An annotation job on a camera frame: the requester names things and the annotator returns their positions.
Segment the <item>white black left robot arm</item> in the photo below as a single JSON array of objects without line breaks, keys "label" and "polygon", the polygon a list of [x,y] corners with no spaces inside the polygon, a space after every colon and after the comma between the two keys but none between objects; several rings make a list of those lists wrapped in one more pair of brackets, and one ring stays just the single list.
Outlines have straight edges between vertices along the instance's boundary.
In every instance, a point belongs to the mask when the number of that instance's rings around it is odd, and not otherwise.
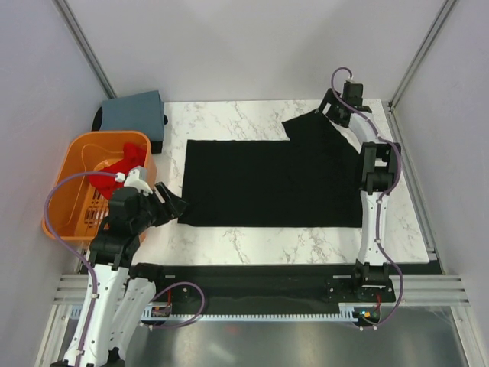
[{"label": "white black left robot arm", "polygon": [[89,283],[82,312],[60,366],[123,366],[128,344],[150,300],[167,294],[158,275],[131,272],[141,235],[179,218],[187,204],[163,183],[146,194],[133,187],[117,189],[108,215],[89,250]]}]

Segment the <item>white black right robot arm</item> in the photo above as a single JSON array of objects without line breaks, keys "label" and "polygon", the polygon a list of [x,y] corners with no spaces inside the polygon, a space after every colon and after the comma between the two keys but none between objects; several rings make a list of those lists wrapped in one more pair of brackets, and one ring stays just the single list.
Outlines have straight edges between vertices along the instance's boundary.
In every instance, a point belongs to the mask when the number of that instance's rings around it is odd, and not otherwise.
[{"label": "white black right robot arm", "polygon": [[384,248],[390,194],[400,180],[400,146],[383,138],[362,99],[363,86],[346,83],[343,94],[327,90],[316,110],[336,125],[348,128],[361,144],[355,186],[362,205],[361,246],[352,273],[326,280],[334,302],[394,302],[397,298],[390,269],[403,273]]}]

